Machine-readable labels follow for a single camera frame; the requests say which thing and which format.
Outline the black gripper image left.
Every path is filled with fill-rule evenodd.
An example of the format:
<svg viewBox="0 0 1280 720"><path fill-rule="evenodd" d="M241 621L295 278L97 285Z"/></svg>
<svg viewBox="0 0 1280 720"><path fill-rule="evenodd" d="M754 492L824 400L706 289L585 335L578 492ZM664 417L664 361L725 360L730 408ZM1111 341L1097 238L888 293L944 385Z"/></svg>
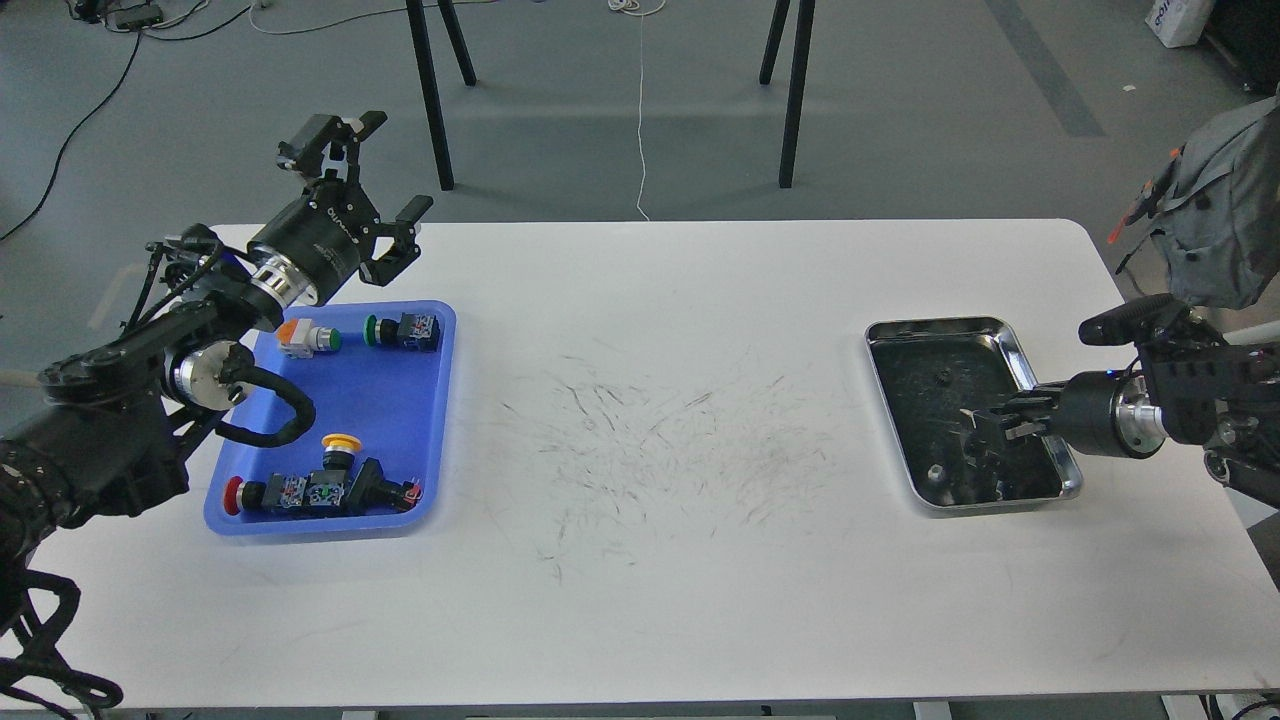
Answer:
<svg viewBox="0 0 1280 720"><path fill-rule="evenodd" d="M276 146L276 167L308 196L296 199L251 241L257 265L250 284L279 306L323 306L358 274L385 287L421 256L419 222L434 197L415 195L392 222L360 182L362 143L388 120L380 110L357 118L315 114Z"/></svg>

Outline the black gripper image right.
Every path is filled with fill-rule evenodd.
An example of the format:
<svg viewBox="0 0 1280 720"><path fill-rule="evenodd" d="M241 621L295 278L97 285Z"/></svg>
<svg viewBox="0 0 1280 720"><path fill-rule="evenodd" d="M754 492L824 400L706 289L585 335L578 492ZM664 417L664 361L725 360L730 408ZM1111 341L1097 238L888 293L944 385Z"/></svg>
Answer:
<svg viewBox="0 0 1280 720"><path fill-rule="evenodd" d="M1083 372L1065 383L1041 383L1004 398L992 413L972 415L972 456L1011 457L1044 452L1047 430L1079 454L1135 459L1117 424L1117 405L1128 383L1112 372Z"/></svg>

